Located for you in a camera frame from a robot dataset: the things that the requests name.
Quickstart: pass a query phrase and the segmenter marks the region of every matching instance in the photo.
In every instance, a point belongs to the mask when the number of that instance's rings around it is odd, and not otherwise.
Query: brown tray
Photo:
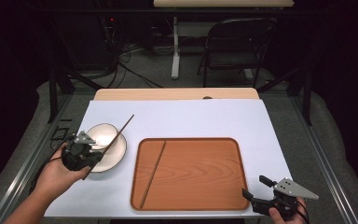
[[[131,206],[142,211],[243,210],[249,202],[232,138],[147,138],[138,147]]]

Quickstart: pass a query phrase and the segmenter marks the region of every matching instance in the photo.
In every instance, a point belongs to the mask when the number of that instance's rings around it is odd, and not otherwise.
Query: desk
[[[155,7],[292,7],[293,0],[155,0]],[[205,22],[205,24],[188,25],[190,30],[180,31],[177,17],[173,18],[173,61],[172,61],[172,79],[179,78],[179,62],[180,50],[178,39],[179,36],[206,36],[212,27],[212,23]],[[201,30],[201,32],[194,33],[194,28]]]
[[[210,96],[212,100],[201,100]],[[269,120],[254,89],[99,90],[79,130],[108,122],[121,128],[127,152],[113,169],[76,182],[46,212],[46,217],[97,218],[230,218],[260,217],[252,208],[240,211],[135,211],[131,184],[138,144],[148,137],[232,137],[239,143],[248,189],[270,199],[272,189],[258,181],[291,177]]]

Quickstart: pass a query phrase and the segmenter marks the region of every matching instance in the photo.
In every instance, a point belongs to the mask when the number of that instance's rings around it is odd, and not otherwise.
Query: desk leg
[[[178,38],[178,20],[177,17],[173,18],[173,61],[172,61],[172,79],[179,78],[179,38]]]

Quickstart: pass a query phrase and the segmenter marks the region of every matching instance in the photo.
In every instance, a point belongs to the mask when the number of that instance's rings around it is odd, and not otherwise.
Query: ceramic plate
[[[127,149],[127,141],[124,136],[121,134],[117,141],[106,151],[103,159],[97,163],[97,165],[92,169],[93,173],[99,173],[107,171],[114,166],[116,166],[121,159],[123,159],[124,154]]]
[[[104,149],[116,136],[117,129],[111,124],[103,123],[89,129],[87,134],[96,142],[91,145],[92,149]]]

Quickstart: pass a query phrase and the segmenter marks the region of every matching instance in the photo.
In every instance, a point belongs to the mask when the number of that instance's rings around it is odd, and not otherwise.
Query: wooden table edge
[[[260,99],[254,88],[100,89],[96,101]]]

